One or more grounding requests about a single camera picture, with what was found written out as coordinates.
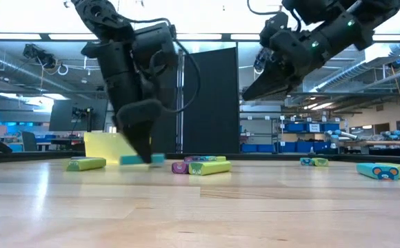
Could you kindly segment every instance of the blue block with cartoon eyes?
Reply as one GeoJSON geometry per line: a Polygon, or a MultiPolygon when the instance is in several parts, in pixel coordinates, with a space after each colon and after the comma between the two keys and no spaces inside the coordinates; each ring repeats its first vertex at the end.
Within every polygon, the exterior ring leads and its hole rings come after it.
{"type": "Polygon", "coordinates": [[[359,163],[357,171],[364,176],[377,180],[399,180],[399,170],[396,167],[375,163],[359,163]]]}
{"type": "Polygon", "coordinates": [[[301,165],[307,165],[307,166],[313,166],[313,160],[311,158],[300,158],[299,162],[301,163],[301,165]]]}

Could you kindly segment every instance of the black partition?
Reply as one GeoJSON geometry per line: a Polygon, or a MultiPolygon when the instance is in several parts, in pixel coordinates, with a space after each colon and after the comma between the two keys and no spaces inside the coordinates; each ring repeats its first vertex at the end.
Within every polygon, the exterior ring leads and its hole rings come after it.
{"type": "MultiPolygon", "coordinates": [[[[168,70],[159,77],[161,83],[162,103],[170,109],[175,109],[177,71],[168,70]]],[[[175,153],[176,147],[176,115],[163,113],[157,119],[151,131],[152,151],[156,153],[175,153]]]]}
{"type": "MultiPolygon", "coordinates": [[[[239,88],[237,48],[192,55],[203,84],[196,101],[183,114],[183,153],[239,153],[239,88]]],[[[183,100],[197,87],[195,70],[185,62],[183,100]]]]}

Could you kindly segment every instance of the computer monitor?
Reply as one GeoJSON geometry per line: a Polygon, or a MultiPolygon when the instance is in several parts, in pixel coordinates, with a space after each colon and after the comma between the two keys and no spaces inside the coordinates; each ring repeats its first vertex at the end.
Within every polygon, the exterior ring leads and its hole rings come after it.
{"type": "Polygon", "coordinates": [[[104,130],[108,100],[55,101],[50,117],[50,131],[104,130]]]}

